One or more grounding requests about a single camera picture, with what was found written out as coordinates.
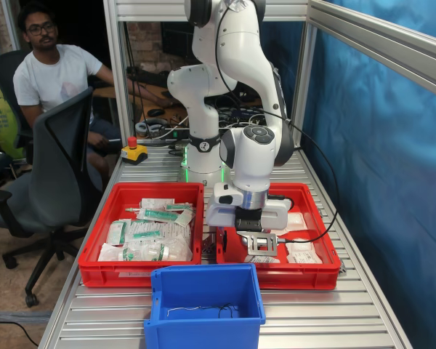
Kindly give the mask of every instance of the chair wheel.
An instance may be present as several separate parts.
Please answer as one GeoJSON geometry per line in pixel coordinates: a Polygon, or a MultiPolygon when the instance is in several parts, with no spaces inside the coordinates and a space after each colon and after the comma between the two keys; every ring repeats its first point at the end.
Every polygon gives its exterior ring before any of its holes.
{"type": "Polygon", "coordinates": [[[64,260],[65,259],[65,254],[61,251],[57,252],[57,259],[58,260],[64,260]]]}
{"type": "Polygon", "coordinates": [[[39,301],[35,294],[28,294],[26,296],[26,305],[28,308],[32,308],[34,305],[38,305],[39,301]]]}
{"type": "Polygon", "coordinates": [[[5,267],[7,269],[15,269],[17,267],[16,258],[3,256],[3,261],[5,262],[5,267]]]}

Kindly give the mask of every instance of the blue plastic bin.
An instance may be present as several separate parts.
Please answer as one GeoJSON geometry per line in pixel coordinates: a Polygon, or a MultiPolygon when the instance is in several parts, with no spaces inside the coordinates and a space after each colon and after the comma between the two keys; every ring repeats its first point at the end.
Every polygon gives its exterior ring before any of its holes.
{"type": "Polygon", "coordinates": [[[257,349],[265,310],[255,265],[168,267],[151,278],[147,349],[257,349]]]}

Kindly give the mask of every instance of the gray office chair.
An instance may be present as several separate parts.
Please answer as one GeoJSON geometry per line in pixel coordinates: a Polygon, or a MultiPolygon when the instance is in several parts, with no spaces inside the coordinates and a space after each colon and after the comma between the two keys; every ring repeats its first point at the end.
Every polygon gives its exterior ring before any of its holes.
{"type": "Polygon", "coordinates": [[[70,244],[85,236],[86,229],[65,233],[66,225],[85,226],[93,217],[102,193],[100,176],[92,182],[86,162],[86,144],[92,105],[92,88],[42,114],[34,128],[33,171],[0,190],[0,228],[18,238],[34,233],[46,237],[29,246],[3,254],[9,269],[17,267],[14,256],[43,249],[25,287],[28,307],[38,304],[32,288],[54,254],[72,256],[70,244]]]}

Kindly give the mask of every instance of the black hair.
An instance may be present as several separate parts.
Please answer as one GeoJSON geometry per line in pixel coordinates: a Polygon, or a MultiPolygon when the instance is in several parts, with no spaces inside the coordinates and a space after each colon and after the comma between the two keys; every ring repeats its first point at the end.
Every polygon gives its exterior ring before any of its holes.
{"type": "Polygon", "coordinates": [[[17,26],[23,32],[26,32],[26,19],[36,12],[46,13],[53,22],[55,21],[55,14],[47,6],[38,1],[31,1],[21,9],[20,14],[17,16],[17,26]]]}

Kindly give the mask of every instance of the man's hand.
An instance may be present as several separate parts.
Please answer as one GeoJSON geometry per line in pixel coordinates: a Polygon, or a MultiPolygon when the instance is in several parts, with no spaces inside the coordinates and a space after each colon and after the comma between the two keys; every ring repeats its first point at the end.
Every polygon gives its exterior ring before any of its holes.
{"type": "Polygon", "coordinates": [[[175,100],[174,98],[159,98],[155,101],[155,104],[164,109],[171,108],[172,106],[178,105],[180,103],[179,100],[175,100]]]}
{"type": "Polygon", "coordinates": [[[109,144],[105,137],[95,132],[89,132],[87,142],[96,149],[105,149],[109,144]]]}

